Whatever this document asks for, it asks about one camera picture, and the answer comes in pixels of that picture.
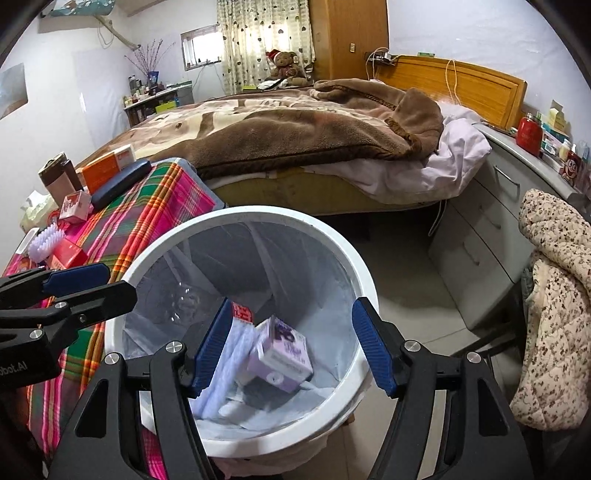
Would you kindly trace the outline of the small red box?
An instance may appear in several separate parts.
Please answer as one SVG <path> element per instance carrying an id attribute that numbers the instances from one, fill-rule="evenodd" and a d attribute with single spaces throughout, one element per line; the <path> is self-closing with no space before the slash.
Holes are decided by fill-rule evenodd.
<path id="1" fill-rule="evenodd" d="M 84 265 L 87 259 L 82 248 L 68 238 L 63 238 L 48 257 L 47 265 L 52 270 L 66 270 Z"/>

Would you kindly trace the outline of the white scrub brush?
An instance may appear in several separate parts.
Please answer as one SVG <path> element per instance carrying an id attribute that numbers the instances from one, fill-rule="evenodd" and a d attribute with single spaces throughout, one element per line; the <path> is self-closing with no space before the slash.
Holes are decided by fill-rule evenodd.
<path id="1" fill-rule="evenodd" d="M 27 253 L 30 260 L 35 264 L 45 261 L 64 238 L 65 232 L 57 224 L 51 224 L 29 244 Z"/>

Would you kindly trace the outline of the red white milk carton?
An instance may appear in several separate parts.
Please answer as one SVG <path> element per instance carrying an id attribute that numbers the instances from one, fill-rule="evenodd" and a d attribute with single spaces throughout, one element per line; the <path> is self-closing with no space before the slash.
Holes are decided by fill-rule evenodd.
<path id="1" fill-rule="evenodd" d="M 83 223 L 87 221 L 91 212 L 91 195 L 85 190 L 80 190 L 63 199 L 59 219 L 70 224 Z"/>

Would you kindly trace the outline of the purple white carton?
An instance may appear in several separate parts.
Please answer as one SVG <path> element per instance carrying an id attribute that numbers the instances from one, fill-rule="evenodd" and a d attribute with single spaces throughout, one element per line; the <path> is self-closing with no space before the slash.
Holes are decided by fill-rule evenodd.
<path id="1" fill-rule="evenodd" d="M 293 393 L 314 374 L 304 335 L 272 316 L 256 327 L 259 340 L 250 350 L 236 377 L 240 386 L 263 380 Z"/>

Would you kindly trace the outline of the pink plaid tablecloth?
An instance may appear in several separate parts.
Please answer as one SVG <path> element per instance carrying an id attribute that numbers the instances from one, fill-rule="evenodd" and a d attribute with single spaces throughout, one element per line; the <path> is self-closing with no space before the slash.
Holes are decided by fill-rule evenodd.
<path id="1" fill-rule="evenodd" d="M 90 263 L 103 263 L 120 280 L 156 239 L 181 223 L 211 212 L 214 196 L 187 161 L 169 158 L 78 226 L 67 237 Z M 1 390 L 1 476 L 43 479 L 65 425 L 104 354 L 105 326 L 83 330 L 61 353 L 59 375 L 37 385 Z"/>

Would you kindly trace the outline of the yellow dotted tissue pack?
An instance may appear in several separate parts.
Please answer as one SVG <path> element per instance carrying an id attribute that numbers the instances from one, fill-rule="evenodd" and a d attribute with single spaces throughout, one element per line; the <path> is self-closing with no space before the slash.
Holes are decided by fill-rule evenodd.
<path id="1" fill-rule="evenodd" d="M 53 197 L 33 190 L 20 207 L 23 212 L 20 228 L 28 233 L 32 228 L 44 229 L 51 224 L 56 211 L 59 210 Z"/>

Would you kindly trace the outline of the brown beige lidded mug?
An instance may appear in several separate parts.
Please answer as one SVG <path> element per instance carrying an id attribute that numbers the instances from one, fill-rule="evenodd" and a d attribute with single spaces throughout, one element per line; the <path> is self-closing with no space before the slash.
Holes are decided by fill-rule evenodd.
<path id="1" fill-rule="evenodd" d="M 64 152 L 50 158 L 39 170 L 38 176 L 59 207 L 66 196 L 83 189 L 74 165 Z"/>

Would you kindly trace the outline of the orange white box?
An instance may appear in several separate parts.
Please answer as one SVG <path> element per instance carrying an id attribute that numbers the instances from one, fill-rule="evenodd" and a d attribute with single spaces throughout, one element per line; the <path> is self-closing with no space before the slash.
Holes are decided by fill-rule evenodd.
<path id="1" fill-rule="evenodd" d="M 83 184 L 89 194 L 94 194 L 116 174 L 136 160 L 131 144 L 123 145 L 90 161 L 76 170 L 81 175 Z"/>

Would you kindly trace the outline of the dark blue glasses case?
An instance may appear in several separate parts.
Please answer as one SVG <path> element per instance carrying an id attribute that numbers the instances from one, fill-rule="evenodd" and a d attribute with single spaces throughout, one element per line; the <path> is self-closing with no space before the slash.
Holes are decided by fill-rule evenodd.
<path id="1" fill-rule="evenodd" d="M 98 212 L 105 209 L 111 202 L 144 179 L 151 169 L 151 162 L 147 159 L 141 159 L 126 166 L 92 194 L 93 211 Z"/>

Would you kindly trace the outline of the grey drawer cabinet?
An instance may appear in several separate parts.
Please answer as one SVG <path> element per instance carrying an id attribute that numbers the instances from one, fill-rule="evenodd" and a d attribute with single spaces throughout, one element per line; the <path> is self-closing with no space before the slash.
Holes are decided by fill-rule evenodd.
<path id="1" fill-rule="evenodd" d="M 485 124 L 477 128 L 491 152 L 463 193 L 447 204 L 429 249 L 470 330 L 491 324 L 502 306 L 517 299 L 521 274 L 533 251 L 518 227 L 525 193 L 538 189 L 567 202 L 586 200 L 512 137 Z"/>

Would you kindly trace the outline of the floral quilted jacket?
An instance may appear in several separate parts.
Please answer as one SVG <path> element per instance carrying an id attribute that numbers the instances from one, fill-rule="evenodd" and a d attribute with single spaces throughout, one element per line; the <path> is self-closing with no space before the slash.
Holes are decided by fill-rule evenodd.
<path id="1" fill-rule="evenodd" d="M 527 334 L 510 407 L 525 426 L 576 429 L 590 407 L 590 224 L 538 189 L 525 193 L 518 223 L 534 250 L 522 276 Z"/>

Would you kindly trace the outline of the cluttered side desk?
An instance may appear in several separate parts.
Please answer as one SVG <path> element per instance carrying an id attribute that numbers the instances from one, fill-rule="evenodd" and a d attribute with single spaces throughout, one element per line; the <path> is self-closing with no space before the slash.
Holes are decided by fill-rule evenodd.
<path id="1" fill-rule="evenodd" d="M 129 126 L 133 127 L 152 115 L 192 103 L 192 84 L 186 82 L 158 91 L 153 95 L 143 95 L 132 99 L 123 111 L 127 116 Z"/>

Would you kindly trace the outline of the brown fleece blanket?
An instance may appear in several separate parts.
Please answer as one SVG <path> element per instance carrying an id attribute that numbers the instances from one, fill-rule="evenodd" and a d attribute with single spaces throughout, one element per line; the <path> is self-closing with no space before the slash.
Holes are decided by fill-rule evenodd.
<path id="1" fill-rule="evenodd" d="M 427 160 L 444 129 L 422 91 L 358 78 L 249 92 L 166 110 L 84 159 L 124 145 L 152 162 L 180 157 L 201 179 L 373 159 Z"/>

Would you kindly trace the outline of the pale pink bed sheet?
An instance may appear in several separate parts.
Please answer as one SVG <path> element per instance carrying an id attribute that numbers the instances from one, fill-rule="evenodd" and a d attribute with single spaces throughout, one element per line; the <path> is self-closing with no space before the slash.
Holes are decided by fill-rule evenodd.
<path id="1" fill-rule="evenodd" d="M 460 196 L 485 164 L 492 147 L 477 128 L 475 111 L 440 100 L 443 132 L 438 149 L 424 160 L 352 161 L 311 165 L 305 172 L 339 177 L 374 200 L 412 205 Z"/>

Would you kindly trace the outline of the vase with dry branches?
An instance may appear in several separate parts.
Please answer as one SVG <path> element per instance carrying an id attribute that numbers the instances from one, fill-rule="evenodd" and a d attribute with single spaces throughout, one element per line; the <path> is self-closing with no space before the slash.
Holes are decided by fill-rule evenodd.
<path id="1" fill-rule="evenodd" d="M 158 65 L 164 56 L 175 46 L 175 43 L 165 45 L 163 39 L 152 40 L 144 45 L 138 45 L 135 50 L 124 58 L 142 74 L 147 86 L 152 86 L 152 73 L 158 70 Z"/>

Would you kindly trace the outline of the red jar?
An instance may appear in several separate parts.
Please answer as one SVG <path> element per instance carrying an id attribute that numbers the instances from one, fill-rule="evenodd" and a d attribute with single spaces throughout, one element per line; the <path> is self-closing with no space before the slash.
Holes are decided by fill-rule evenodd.
<path id="1" fill-rule="evenodd" d="M 543 129 L 540 120 L 531 113 L 523 117 L 518 126 L 516 144 L 533 156 L 541 151 Z"/>

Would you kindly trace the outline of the small window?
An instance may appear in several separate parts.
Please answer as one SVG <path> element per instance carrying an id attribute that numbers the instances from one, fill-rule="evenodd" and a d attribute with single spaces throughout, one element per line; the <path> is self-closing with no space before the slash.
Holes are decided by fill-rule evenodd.
<path id="1" fill-rule="evenodd" d="M 224 46 L 217 25 L 200 27 L 180 35 L 185 71 L 221 62 Z"/>

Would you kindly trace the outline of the wooden bed headboard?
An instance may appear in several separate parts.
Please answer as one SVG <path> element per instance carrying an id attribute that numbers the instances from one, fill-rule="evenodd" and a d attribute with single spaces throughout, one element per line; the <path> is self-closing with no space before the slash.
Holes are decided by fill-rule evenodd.
<path id="1" fill-rule="evenodd" d="M 376 77 L 394 88 L 417 88 L 435 100 L 460 104 L 505 130 L 523 117 L 527 82 L 488 67 L 401 55 L 390 62 L 378 62 Z"/>

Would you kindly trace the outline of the brown teddy bear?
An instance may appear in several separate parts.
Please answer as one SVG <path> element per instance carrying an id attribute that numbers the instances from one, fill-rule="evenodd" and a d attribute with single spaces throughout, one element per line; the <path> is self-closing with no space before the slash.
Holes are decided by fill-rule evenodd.
<path id="1" fill-rule="evenodd" d="M 280 88 L 305 87 L 311 83 L 307 73 L 294 52 L 273 49 L 266 53 L 270 63 L 270 76 L 273 85 Z"/>

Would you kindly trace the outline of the heart patterned curtain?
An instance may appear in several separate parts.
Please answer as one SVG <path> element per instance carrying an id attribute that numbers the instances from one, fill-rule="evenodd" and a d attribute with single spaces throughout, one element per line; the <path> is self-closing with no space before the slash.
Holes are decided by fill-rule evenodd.
<path id="1" fill-rule="evenodd" d="M 315 62 L 307 0 L 222 0 L 216 11 L 226 94 L 266 80 L 273 50 L 294 52 L 304 67 Z"/>

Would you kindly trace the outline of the wooden wardrobe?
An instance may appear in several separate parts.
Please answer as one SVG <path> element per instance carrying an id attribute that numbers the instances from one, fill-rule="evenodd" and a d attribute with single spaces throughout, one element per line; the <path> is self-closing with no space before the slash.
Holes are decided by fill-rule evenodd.
<path id="1" fill-rule="evenodd" d="M 386 0 L 310 0 L 315 80 L 367 79 L 366 60 L 389 46 Z"/>

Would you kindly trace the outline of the wall poster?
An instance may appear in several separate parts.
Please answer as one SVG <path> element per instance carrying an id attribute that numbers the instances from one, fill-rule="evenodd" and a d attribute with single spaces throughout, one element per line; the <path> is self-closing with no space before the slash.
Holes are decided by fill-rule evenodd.
<path id="1" fill-rule="evenodd" d="M 25 67 L 17 64 L 1 72 L 0 118 L 4 118 L 28 102 Z"/>

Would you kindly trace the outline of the covered wall air conditioner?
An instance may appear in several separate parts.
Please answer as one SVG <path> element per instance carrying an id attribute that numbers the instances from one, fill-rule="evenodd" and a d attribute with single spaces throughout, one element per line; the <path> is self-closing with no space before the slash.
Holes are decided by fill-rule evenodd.
<path id="1" fill-rule="evenodd" d="M 69 16 L 108 16 L 115 0 L 54 0 L 40 13 L 41 18 Z"/>

